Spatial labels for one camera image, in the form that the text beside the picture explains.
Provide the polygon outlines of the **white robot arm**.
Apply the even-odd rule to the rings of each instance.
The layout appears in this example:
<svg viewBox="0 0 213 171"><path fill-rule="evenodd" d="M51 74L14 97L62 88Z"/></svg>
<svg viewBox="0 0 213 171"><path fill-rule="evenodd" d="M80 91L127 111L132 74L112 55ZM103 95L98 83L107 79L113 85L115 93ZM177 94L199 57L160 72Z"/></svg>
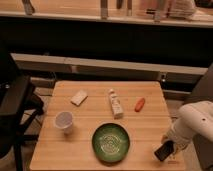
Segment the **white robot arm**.
<svg viewBox="0 0 213 171"><path fill-rule="evenodd" d="M199 101L179 108L179 117L163 135L161 142L173 142L173 154L184 150L197 134L213 142L213 102Z"/></svg>

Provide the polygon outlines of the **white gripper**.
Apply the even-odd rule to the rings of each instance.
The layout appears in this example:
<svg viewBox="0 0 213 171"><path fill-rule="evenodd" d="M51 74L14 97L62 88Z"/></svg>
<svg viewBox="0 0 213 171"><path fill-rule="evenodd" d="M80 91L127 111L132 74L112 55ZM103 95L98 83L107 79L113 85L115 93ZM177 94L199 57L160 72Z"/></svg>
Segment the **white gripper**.
<svg viewBox="0 0 213 171"><path fill-rule="evenodd" d="M180 131L177 130L168 130L161 139L161 143L164 144L168 141L173 142L173 149L174 151L172 152L173 155L176 155L180 151L184 150L188 144L189 144L189 138Z"/></svg>

